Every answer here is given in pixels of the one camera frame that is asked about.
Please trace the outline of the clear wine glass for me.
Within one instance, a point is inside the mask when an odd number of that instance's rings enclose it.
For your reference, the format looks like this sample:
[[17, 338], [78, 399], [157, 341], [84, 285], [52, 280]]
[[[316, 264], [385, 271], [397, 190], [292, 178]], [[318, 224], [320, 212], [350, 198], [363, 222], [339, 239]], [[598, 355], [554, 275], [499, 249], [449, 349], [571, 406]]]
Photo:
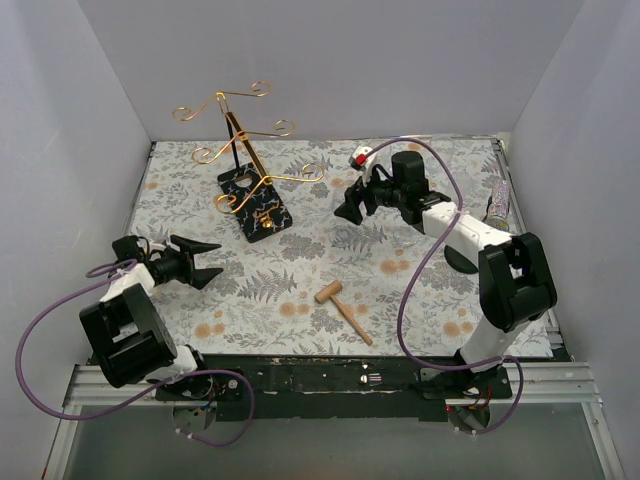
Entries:
[[343, 249], [362, 252], [364, 243], [361, 238], [361, 231], [357, 229], [357, 226], [359, 225], [354, 225], [337, 217], [336, 224], [333, 227], [332, 244]]

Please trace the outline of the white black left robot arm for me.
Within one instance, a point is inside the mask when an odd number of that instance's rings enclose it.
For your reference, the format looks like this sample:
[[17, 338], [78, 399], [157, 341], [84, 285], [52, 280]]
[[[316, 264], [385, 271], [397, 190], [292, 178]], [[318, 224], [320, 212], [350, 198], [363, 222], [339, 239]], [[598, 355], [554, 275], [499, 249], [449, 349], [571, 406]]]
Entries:
[[220, 247], [178, 235], [160, 244], [136, 235], [112, 242], [117, 261], [128, 270], [115, 271], [117, 279], [107, 293], [79, 313], [97, 363], [112, 387], [164, 382], [174, 394], [193, 400], [209, 395], [213, 377], [204, 357], [187, 344], [176, 344], [151, 296], [156, 287], [172, 281], [204, 289], [223, 270], [200, 269], [195, 257]]

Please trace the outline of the gold wire wine glass rack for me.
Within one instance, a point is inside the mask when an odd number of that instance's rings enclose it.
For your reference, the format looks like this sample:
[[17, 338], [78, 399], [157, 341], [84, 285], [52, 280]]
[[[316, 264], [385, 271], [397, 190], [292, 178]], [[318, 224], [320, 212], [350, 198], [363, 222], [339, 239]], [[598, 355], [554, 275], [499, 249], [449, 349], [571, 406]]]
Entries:
[[253, 146], [252, 137], [263, 136], [269, 138], [286, 138], [294, 133], [296, 128], [295, 123], [293, 121], [282, 119], [275, 122], [272, 132], [258, 132], [247, 130], [241, 125], [236, 114], [231, 110], [229, 105], [229, 98], [231, 96], [263, 98], [270, 92], [271, 85], [269, 82], [256, 81], [246, 92], [218, 90], [214, 92], [207, 100], [204, 101], [201, 106], [197, 107], [196, 109], [192, 109], [188, 106], [179, 106], [172, 112], [172, 117], [175, 120], [179, 122], [189, 122], [198, 117], [210, 104], [216, 102], [219, 106], [223, 118], [231, 126], [230, 139], [224, 146], [222, 146], [218, 150], [217, 153], [212, 154], [211, 150], [207, 150], [206, 148], [196, 149], [192, 153], [192, 160], [196, 164], [207, 165], [213, 163], [224, 152], [226, 148], [231, 147], [232, 149], [234, 149], [236, 143], [240, 143], [243, 145], [248, 157], [250, 158], [251, 164], [258, 174], [257, 184], [253, 186], [250, 191], [243, 196], [242, 199], [239, 199], [236, 194], [232, 193], [225, 193], [217, 197], [215, 199], [215, 207], [220, 213], [224, 215], [232, 215], [240, 212], [248, 203], [248, 201], [256, 195], [257, 191], [261, 187], [272, 186], [276, 180], [296, 183], [316, 183], [322, 180], [325, 176], [324, 167], [317, 163], [305, 164], [300, 171], [300, 175], [297, 177], [274, 175], [270, 174], [267, 171], [262, 159], [257, 154]]

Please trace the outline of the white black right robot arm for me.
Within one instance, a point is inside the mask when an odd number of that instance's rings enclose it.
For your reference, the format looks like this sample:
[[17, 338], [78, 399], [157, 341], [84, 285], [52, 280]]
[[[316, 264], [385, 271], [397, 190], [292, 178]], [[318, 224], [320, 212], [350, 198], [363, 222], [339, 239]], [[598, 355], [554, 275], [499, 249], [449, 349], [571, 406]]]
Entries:
[[430, 393], [479, 395], [520, 333], [557, 302], [541, 240], [461, 212], [450, 197], [430, 188], [415, 151], [394, 154], [390, 171], [369, 147], [358, 147], [349, 163], [359, 177], [345, 191], [337, 217], [359, 225], [380, 207], [394, 208], [408, 225], [441, 241], [454, 270], [477, 275], [482, 317], [450, 364], [431, 368], [423, 385]]

